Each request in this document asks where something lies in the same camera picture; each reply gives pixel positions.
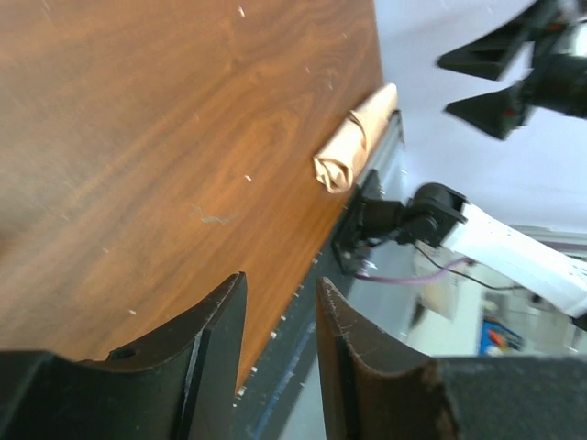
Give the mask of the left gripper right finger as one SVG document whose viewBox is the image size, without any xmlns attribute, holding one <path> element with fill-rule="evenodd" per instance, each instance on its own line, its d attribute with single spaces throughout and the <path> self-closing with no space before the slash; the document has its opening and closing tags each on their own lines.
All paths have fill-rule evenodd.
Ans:
<svg viewBox="0 0 587 440">
<path fill-rule="evenodd" d="M 353 372 L 345 439 L 583 439 L 583 356 L 430 357 L 359 313 L 342 326 Z"/>
</svg>

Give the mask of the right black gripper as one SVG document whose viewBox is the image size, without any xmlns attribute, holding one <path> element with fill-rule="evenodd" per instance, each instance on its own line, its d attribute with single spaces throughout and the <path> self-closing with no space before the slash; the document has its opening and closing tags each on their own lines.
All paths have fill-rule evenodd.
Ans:
<svg viewBox="0 0 587 440">
<path fill-rule="evenodd" d="M 451 102 L 445 113 L 498 140 L 524 126 L 534 107 L 586 113 L 586 3 L 537 1 L 535 6 L 437 59 L 440 69 L 496 81 L 522 46 L 534 43 L 531 71 L 522 82 Z"/>
</svg>

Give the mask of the peach cloth napkin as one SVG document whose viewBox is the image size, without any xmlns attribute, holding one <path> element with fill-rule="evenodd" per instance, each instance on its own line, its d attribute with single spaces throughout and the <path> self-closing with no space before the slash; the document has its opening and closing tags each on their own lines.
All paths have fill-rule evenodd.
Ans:
<svg viewBox="0 0 587 440">
<path fill-rule="evenodd" d="M 385 84 L 350 110 L 335 134 L 314 155 L 316 179 L 329 193 L 344 193 L 352 187 L 388 126 L 397 103 L 396 85 Z"/>
</svg>

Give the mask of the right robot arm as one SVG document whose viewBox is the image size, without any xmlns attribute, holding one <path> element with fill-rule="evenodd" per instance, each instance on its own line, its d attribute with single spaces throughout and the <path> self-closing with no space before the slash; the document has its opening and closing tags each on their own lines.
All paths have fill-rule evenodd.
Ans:
<svg viewBox="0 0 587 440">
<path fill-rule="evenodd" d="M 583 1 L 535 1 L 500 27 L 437 59 L 441 69 L 497 80 L 521 47 L 533 45 L 527 77 L 498 92 L 452 102 L 446 112 L 504 140 L 531 111 L 586 117 L 586 59 L 572 52 L 586 22 Z M 426 183 L 407 203 L 364 198 L 352 238 L 375 248 L 422 242 L 480 262 L 586 327 L 586 264 L 495 220 L 440 183 Z"/>
</svg>

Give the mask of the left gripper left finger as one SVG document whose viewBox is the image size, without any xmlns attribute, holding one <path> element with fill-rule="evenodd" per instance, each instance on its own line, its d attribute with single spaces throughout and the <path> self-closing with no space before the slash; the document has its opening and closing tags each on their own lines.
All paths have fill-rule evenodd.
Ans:
<svg viewBox="0 0 587 440">
<path fill-rule="evenodd" d="M 104 360 L 1 354 L 4 439 L 228 439 L 245 273 Z"/>
</svg>

